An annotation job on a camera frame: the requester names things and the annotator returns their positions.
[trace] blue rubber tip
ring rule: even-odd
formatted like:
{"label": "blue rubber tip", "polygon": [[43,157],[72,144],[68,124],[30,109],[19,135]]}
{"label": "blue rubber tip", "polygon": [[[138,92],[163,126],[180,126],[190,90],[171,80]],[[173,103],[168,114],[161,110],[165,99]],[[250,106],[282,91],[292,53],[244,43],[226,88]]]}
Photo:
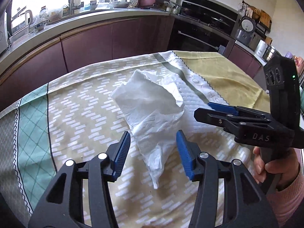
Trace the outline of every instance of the blue rubber tip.
{"label": "blue rubber tip", "polygon": [[122,138],[121,147],[114,159],[114,169],[112,174],[114,180],[117,180],[117,178],[119,178],[121,175],[121,172],[123,170],[128,155],[130,144],[131,144],[131,136],[127,132],[125,136]]}
{"label": "blue rubber tip", "polygon": [[185,170],[185,174],[192,181],[194,179],[193,170],[194,170],[195,164],[187,149],[186,143],[187,143],[187,140],[186,140],[184,133],[181,130],[179,130],[176,133],[177,149],[178,149],[179,156],[180,156],[181,162],[182,162],[184,170]]}
{"label": "blue rubber tip", "polygon": [[224,105],[224,104],[221,105],[213,102],[209,102],[207,105],[209,105],[212,109],[216,110],[217,112],[223,112],[234,116],[239,115],[238,111],[233,106]]}

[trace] countertop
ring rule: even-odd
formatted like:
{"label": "countertop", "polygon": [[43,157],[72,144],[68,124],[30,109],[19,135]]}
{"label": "countertop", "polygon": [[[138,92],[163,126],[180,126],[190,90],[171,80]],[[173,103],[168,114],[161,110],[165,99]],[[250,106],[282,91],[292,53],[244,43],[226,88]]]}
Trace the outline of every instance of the countertop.
{"label": "countertop", "polygon": [[259,57],[256,53],[254,53],[254,51],[252,49],[248,48],[246,45],[242,44],[241,42],[239,42],[237,40],[235,41],[235,44],[240,46],[244,50],[246,50],[251,55],[253,55],[261,63],[262,66],[266,65],[266,62],[261,57]]}
{"label": "countertop", "polygon": [[170,13],[156,9],[113,9],[100,11],[90,14],[76,16],[53,25],[47,25],[40,32],[33,32],[12,44],[9,50],[6,50],[0,57],[0,75],[21,56],[24,56],[38,45],[42,45],[49,40],[59,37],[65,32],[92,24],[95,22],[146,15],[169,16]]}

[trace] green stripe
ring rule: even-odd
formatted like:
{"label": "green stripe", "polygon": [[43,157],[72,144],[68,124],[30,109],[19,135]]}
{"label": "green stripe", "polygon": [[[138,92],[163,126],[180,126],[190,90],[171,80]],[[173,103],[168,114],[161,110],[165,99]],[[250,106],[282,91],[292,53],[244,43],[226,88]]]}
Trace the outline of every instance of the green stripe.
{"label": "green stripe", "polygon": [[159,63],[161,63],[165,68],[167,68],[169,71],[176,73],[179,75],[179,77],[186,83],[186,85],[188,87],[190,87],[190,89],[192,91],[194,91],[194,93],[205,103],[209,103],[209,100],[206,98],[206,96],[201,93],[199,90],[197,90],[192,84],[190,84],[189,81],[187,81],[185,74],[183,73],[183,71],[181,71],[180,69],[172,66],[170,63],[168,63],[159,53],[154,53],[153,56],[156,58],[156,60],[159,61]]}

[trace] oven handle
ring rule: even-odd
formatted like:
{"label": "oven handle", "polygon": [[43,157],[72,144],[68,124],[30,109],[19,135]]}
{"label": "oven handle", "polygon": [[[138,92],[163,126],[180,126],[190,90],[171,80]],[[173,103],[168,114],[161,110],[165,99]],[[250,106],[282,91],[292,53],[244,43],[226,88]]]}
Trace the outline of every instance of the oven handle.
{"label": "oven handle", "polygon": [[214,49],[216,49],[216,50],[219,49],[218,47],[215,47],[215,46],[210,45],[210,44],[208,44],[208,43],[206,43],[206,42],[204,42],[204,41],[202,41],[202,40],[196,39],[196,38],[194,38],[194,37],[192,37],[192,36],[190,36],[190,35],[187,35],[187,34],[185,34],[185,33],[182,33],[181,31],[178,31],[178,34],[183,35],[183,36],[186,36],[186,37],[191,38],[191,39],[194,39],[194,40],[196,40],[196,41],[199,41],[199,42],[201,42],[201,43],[203,43],[203,44],[205,44],[205,45],[208,45],[208,46],[210,46],[210,47],[212,47],[212,48],[214,48]]}

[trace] pink sleeve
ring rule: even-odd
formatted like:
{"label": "pink sleeve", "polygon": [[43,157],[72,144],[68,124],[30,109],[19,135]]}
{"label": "pink sleeve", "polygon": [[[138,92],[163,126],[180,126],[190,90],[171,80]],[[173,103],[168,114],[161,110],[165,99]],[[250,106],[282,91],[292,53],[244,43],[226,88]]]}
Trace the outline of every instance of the pink sleeve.
{"label": "pink sleeve", "polygon": [[275,213],[279,227],[291,218],[304,197],[304,176],[299,173],[296,180],[283,191],[268,195],[267,199]]}

